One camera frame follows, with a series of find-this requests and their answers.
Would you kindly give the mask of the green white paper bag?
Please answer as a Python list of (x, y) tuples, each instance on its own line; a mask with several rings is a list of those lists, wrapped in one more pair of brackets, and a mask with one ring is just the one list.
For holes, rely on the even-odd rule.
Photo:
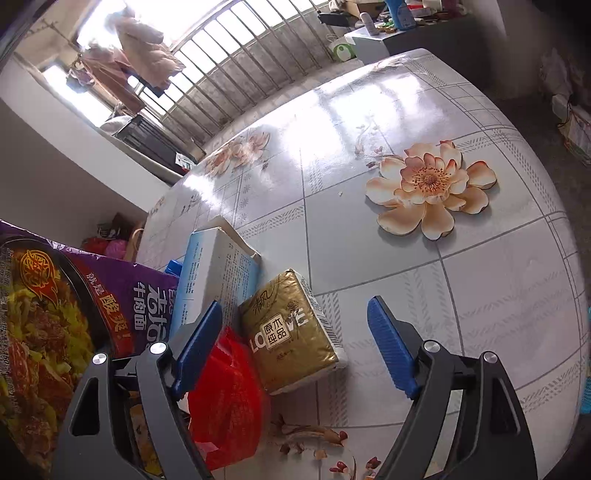
[(329, 44), (329, 49), (332, 52), (332, 56), (337, 62), (348, 62), (349, 60), (356, 58), (355, 50), (353, 46), (349, 44), (344, 37), (335, 39)]

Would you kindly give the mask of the red plastic bag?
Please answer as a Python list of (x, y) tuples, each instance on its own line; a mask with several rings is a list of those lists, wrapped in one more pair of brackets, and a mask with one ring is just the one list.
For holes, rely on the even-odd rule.
[(190, 438), (211, 471), (256, 454), (266, 433), (270, 398), (249, 346), (226, 327), (188, 393)]

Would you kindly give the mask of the metal balcony railing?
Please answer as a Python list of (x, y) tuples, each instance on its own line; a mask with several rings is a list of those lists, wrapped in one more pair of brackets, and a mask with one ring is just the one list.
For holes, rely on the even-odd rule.
[(161, 95), (139, 89), (148, 120), (202, 145), (288, 85), (335, 62), (353, 18), (328, 22), (325, 1), (224, 1), (172, 49), (183, 71)]

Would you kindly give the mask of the blue white carton box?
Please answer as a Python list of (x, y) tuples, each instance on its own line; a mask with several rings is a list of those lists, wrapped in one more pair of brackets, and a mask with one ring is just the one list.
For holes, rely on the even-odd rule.
[(259, 268), (259, 252), (224, 217), (216, 216), (193, 231), (182, 261), (170, 333), (196, 321), (213, 301), (221, 305), (224, 325), (238, 332), (238, 307), (256, 292)]

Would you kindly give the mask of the blue detergent bottle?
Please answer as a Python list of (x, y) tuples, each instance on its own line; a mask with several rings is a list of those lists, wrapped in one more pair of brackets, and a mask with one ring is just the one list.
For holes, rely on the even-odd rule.
[(415, 18), (405, 0), (386, 0), (394, 26), (400, 31), (417, 27)]

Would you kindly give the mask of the hanging pink jacket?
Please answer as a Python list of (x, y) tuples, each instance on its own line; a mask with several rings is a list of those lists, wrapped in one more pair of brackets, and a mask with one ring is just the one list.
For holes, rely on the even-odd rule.
[(163, 33), (138, 21), (130, 8), (110, 14), (105, 24), (116, 33), (131, 67), (150, 87), (166, 90), (170, 78), (185, 68), (163, 43)]

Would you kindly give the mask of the floral tablecloth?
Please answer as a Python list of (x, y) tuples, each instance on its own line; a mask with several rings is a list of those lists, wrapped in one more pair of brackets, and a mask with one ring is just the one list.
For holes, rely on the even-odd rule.
[[(270, 443), (219, 479), (329, 479), (342, 462), (384, 459), (410, 408), (367, 324), (381, 296), (400, 319), (449, 351), (499, 355), (547, 475), (571, 440), (589, 350), (587, 299), (564, 206), (542, 163), (501, 110), (425, 49), (356, 69), (291, 100), (240, 133), (259, 159), (212, 155), (150, 211), (138, 261), (163, 269), (190, 234), (222, 216), (259, 252), (263, 281), (287, 269), (308, 280), (342, 340), (345, 369), (273, 399), (290, 423), (346, 432), (315, 459)], [(383, 230), (366, 185), (383, 160), (450, 140), (493, 181), (489, 203), (453, 214), (449, 233)]]

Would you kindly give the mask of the floor trash pile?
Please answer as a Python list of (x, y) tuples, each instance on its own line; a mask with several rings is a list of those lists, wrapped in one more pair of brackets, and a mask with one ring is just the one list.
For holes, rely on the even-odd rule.
[(552, 111), (559, 119), (558, 130), (565, 148), (590, 167), (590, 114), (560, 94), (552, 97)]

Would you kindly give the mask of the white plastic bag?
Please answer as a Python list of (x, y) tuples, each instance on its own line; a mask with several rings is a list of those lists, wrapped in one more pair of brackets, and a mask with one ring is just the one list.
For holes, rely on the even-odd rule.
[(573, 93), (569, 70), (556, 48), (542, 55), (539, 78), (542, 88), (551, 95), (569, 97)]

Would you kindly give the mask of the gold tissue pack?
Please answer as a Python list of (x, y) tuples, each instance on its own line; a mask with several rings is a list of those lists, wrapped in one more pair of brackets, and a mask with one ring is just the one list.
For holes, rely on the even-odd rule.
[(274, 277), (238, 312), (267, 394), (296, 390), (348, 364), (342, 341), (297, 271)]

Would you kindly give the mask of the dark grey cabinet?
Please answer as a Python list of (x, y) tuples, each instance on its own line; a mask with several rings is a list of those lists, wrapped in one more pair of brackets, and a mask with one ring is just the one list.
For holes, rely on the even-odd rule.
[(493, 69), (484, 33), (474, 16), (372, 36), (366, 27), (346, 33), (346, 42), (363, 64), (424, 49), (446, 62), (478, 87), (493, 85)]

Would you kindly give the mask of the purple noodle bag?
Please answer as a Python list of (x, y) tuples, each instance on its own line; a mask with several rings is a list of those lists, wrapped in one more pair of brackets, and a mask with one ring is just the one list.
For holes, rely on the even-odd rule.
[(178, 280), (1, 224), (1, 444), (49, 476), (58, 433), (92, 357), (169, 336)]

